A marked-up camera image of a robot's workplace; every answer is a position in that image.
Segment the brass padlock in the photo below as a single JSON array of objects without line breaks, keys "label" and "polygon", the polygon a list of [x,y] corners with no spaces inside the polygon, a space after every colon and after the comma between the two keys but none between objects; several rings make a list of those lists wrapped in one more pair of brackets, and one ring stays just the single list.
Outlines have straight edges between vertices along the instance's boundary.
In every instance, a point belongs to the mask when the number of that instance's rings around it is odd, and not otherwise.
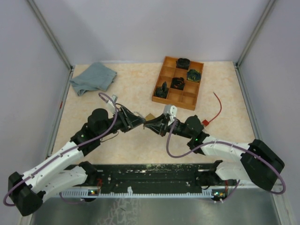
[{"label": "brass padlock", "polygon": [[137,112],[137,111],[134,111],[133,113],[134,113],[134,114],[137,114],[138,116],[140,116],[140,117],[142,117],[142,118],[144,118],[146,121],[155,119],[155,116],[152,115],[151,113],[149,113],[149,114],[146,115],[146,116],[143,116],[141,113],[139,113],[139,112]]}]

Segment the red cable lock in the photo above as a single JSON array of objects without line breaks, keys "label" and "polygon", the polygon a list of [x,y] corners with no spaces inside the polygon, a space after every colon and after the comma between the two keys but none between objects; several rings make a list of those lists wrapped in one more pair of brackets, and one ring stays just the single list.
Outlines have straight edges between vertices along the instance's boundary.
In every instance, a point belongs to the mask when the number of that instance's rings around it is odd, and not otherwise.
[{"label": "red cable lock", "polygon": [[205,111],[203,115],[202,124],[207,127],[212,121],[214,121],[222,112],[223,106],[220,97],[213,92],[214,98],[209,99],[205,104]]}]

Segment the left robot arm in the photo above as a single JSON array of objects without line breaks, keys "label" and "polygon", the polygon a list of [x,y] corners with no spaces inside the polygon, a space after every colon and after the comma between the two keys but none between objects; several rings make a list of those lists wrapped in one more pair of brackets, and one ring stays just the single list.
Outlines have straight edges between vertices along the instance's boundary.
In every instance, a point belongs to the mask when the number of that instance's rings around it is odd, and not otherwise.
[{"label": "left robot arm", "polygon": [[100,146],[101,138],[119,131],[128,132],[145,122],[145,118],[133,114],[124,106],[116,109],[112,118],[103,108],[94,110],[87,123],[59,151],[28,171],[22,174],[14,172],[9,176],[4,205],[15,206],[22,216],[27,216],[49,198],[68,188],[96,184],[97,169],[88,161],[71,170],[66,168]]}]

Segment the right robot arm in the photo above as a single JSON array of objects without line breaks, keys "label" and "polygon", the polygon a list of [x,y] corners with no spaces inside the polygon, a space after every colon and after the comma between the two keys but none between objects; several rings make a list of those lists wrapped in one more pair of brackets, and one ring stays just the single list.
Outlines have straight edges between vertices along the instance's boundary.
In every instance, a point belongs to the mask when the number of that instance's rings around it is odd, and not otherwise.
[{"label": "right robot arm", "polygon": [[[285,165],[261,140],[237,143],[215,138],[204,132],[204,127],[196,115],[181,122],[176,117],[162,114],[145,122],[144,127],[160,136],[168,136],[166,152],[172,158],[183,158],[193,152],[221,157],[221,162],[209,174],[210,182],[216,186],[221,185],[225,180],[244,180],[276,194],[273,187],[277,181],[280,181],[282,190],[278,194],[281,195],[286,191],[286,183],[280,175]],[[169,149],[172,135],[190,139],[187,143],[190,150],[181,155],[173,155]]]}]

